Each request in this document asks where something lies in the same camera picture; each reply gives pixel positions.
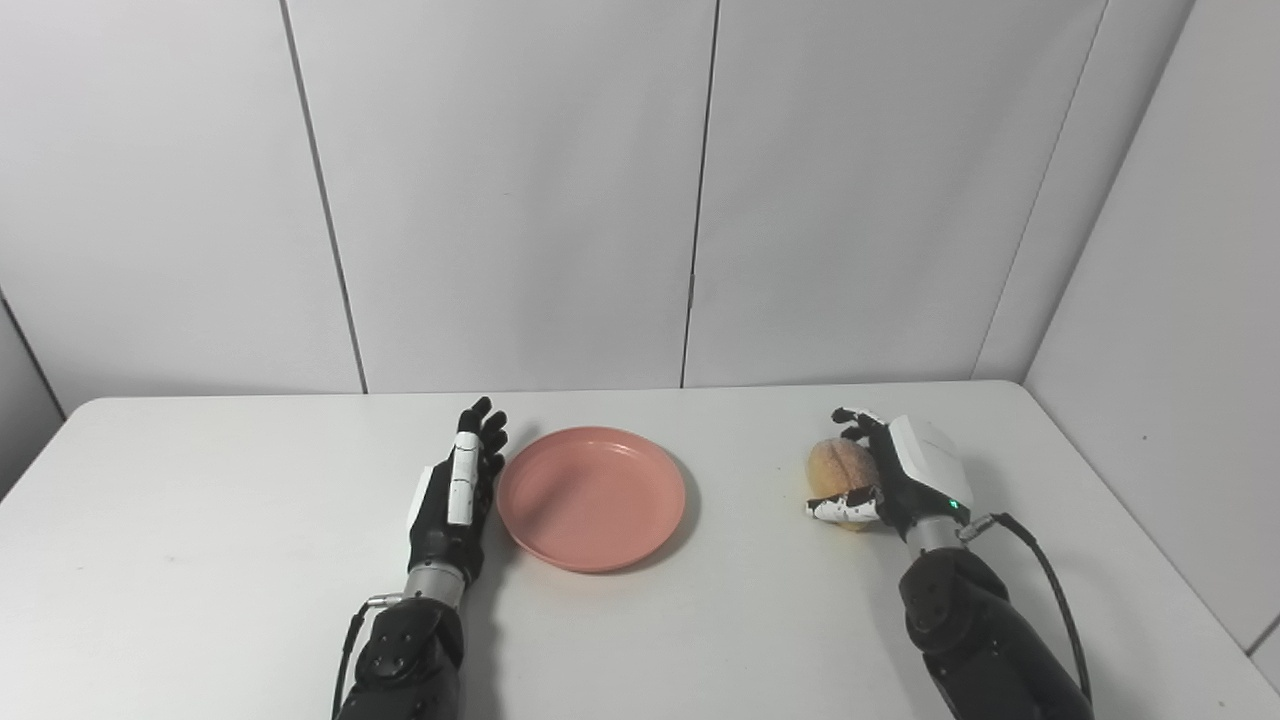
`black forearm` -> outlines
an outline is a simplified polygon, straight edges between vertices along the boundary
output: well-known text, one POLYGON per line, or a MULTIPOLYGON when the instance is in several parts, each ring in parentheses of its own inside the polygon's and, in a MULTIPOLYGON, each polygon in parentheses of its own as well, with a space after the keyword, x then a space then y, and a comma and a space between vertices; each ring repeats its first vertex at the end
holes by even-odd
POLYGON ((457 610, 407 598, 379 614, 356 661, 339 720, 457 720, 462 621, 457 610))

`robotic hand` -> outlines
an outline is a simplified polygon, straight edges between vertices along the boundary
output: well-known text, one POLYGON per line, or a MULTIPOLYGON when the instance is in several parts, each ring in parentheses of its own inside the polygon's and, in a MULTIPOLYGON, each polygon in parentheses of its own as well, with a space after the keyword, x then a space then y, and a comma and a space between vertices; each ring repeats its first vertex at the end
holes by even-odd
POLYGON ((867 441, 878 483, 809 501, 832 523, 883 520, 913 557, 899 582, 906 633, 957 720, 1093 720, 1084 651, 1071 611, 1036 538, 1006 514, 970 523, 973 492, 955 445, 933 425, 901 416, 883 423, 865 410, 832 414, 850 423, 841 437, 867 441), (965 544, 993 524, 1030 546, 1066 621, 1076 685, 1036 630, 1009 602, 996 573, 965 544))
POLYGON ((493 506, 494 479, 507 443, 504 413, 489 415, 481 397, 458 418, 449 456, 419 480, 408 515, 408 580, 404 592, 371 597, 352 618, 343 644, 334 717, 339 720, 456 720, 462 666, 462 593, 480 577, 480 536, 493 506), (346 702, 347 660, 365 614, 383 607, 356 659, 356 683, 346 702))

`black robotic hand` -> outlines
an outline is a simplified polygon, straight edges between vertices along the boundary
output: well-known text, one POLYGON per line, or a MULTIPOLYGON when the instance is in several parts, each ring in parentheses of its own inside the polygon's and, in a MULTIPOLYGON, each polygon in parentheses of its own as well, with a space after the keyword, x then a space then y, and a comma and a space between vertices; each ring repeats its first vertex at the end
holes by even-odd
POLYGON ((502 471, 507 433, 504 413, 489 415, 481 397, 458 418, 453 451, 419 488, 410 524, 410 577, 403 593, 378 596, 387 607, 374 619, 369 642, 356 660, 356 683, 342 701, 347 657, 353 650, 366 602, 352 618, 343 644, 334 717, 338 720, 457 720, 463 637, 458 603, 484 565, 480 536, 493 507, 494 480, 502 471))
POLYGON ((456 443, 448 457, 431 470, 417 518, 410 527, 410 569, 425 562, 444 562, 461 570, 467 585, 480 577, 480 568, 484 565, 480 536, 493 507, 494 480, 506 461, 500 451, 507 445, 507 433, 503 430, 507 414, 498 411, 489 415, 492 409, 493 402, 481 397, 458 418, 460 438, 463 437, 462 433, 479 437, 470 521, 449 521, 449 491, 453 484, 454 456, 460 452, 456 443))

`wall seam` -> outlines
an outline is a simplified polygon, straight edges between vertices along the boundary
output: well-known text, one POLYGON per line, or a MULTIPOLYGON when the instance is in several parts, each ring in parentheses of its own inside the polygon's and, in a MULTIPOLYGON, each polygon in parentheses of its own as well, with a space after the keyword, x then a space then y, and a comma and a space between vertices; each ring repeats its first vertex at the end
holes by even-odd
POLYGON ((27 340, 27 333, 23 332, 22 323, 18 322, 18 315, 14 314, 13 306, 9 305, 9 299, 5 297, 4 288, 0 288, 0 307, 4 309, 4 315, 8 316, 9 323, 13 324, 13 331, 18 336, 18 342, 20 342, 23 350, 27 351, 27 357, 31 360, 31 365, 36 369, 40 384, 42 384, 45 387, 45 392, 49 393, 49 400, 54 404, 54 410, 58 411, 58 416, 65 423, 67 411, 63 410, 63 404, 58 400, 58 393, 54 392, 54 386, 50 384, 49 375, 45 374, 44 366, 40 365, 40 359, 36 357, 36 351, 31 347, 31 342, 27 340))
POLYGON ((685 387, 689 369, 689 328, 694 319, 694 283, 698 275, 698 232, 703 224, 703 182, 707 177, 707 137, 712 124, 712 88, 716 85, 716 49, 719 44, 719 4, 716 0, 716 19, 712 22, 712 56, 707 70, 707 109, 703 113, 703 152, 698 161, 698 199, 694 206, 694 247, 689 258, 689 297, 685 302, 685 343, 680 356, 680 387, 685 387))
POLYGON ((1014 274, 1014 266, 1018 264, 1018 254, 1023 249, 1023 241, 1027 240, 1027 228, 1032 224, 1032 218, 1036 215, 1036 205, 1039 204, 1041 191, 1044 190, 1044 181, 1048 179, 1048 170, 1053 167, 1053 156, 1057 155, 1059 142, 1062 140, 1062 131, 1066 129, 1066 120, 1071 117, 1071 106, 1075 105, 1075 95, 1080 90, 1080 82, 1084 81, 1084 70, 1089 67, 1089 58, 1093 56, 1093 47, 1098 42, 1098 33, 1102 31, 1102 23, 1106 20, 1107 10, 1111 8, 1111 0, 1106 0, 1102 4, 1102 12, 1098 13, 1098 22, 1093 26, 1093 36, 1089 37, 1089 49, 1084 53, 1084 60, 1080 63, 1080 72, 1075 76, 1075 85, 1071 86, 1071 95, 1066 100, 1066 109, 1062 111, 1062 122, 1057 126, 1057 135, 1053 136, 1053 146, 1050 149, 1048 160, 1044 161, 1044 170, 1041 173, 1039 184, 1036 186, 1036 196, 1032 199, 1030 208, 1027 209, 1027 219, 1023 220, 1023 229, 1018 234, 1018 245, 1014 246, 1012 254, 1009 256, 1009 269, 1005 270, 1005 281, 1000 286, 1000 295, 996 296, 996 305, 991 309, 991 318, 987 320, 987 329, 982 333, 982 342, 978 343, 978 351, 973 357, 973 368, 969 369, 969 379, 973 379, 978 373, 978 363, 982 360, 982 350, 987 346, 987 340, 991 337, 991 328, 996 324, 996 315, 1000 314, 1000 305, 1005 300, 1005 291, 1009 290, 1009 278, 1014 274))
POLYGON ((293 79, 298 87, 298 101, 302 106, 302 122, 307 128, 307 145, 311 149, 311 165, 316 173, 316 187, 320 191, 320 208, 324 211, 324 224, 329 233, 329 250, 333 252, 334 272, 338 275, 338 292, 342 295, 342 310, 347 316, 347 333, 351 337, 351 351, 356 357, 356 374, 360 377, 360 392, 369 395, 369 380, 365 377, 365 359, 360 352, 360 338, 356 334, 356 318, 351 311, 351 293, 347 290, 347 273, 342 266, 342 251, 338 249, 338 233, 333 227, 333 210, 329 205, 329 188, 324 181, 324 168, 320 165, 320 146, 316 143, 315 124, 311 122, 311 104, 307 101, 306 83, 302 82, 302 63, 298 60, 298 45, 293 37, 293 19, 289 17, 288 0, 280 0, 280 18, 284 20, 284 38, 289 45, 289 60, 293 64, 293 79))

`white table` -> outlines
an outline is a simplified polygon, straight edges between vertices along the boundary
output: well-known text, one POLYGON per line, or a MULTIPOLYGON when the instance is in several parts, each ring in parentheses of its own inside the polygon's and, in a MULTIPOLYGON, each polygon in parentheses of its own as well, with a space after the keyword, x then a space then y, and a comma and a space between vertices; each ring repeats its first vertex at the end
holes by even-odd
MULTIPOLYGON (((404 575, 404 512, 471 395, 100 400, 0 503, 0 717, 320 719, 347 619, 404 575)), ((837 405, 911 413, 965 455, 1075 610, 1097 715, 1280 717, 1280 697, 1021 388, 998 382, 498 393, 516 448, 582 424, 663 445, 677 536, 604 577, 492 523, 463 601, 471 720, 947 720, 902 629, 891 533, 805 518, 837 405)), ((1069 661, 1030 552, 974 543, 1069 661)))

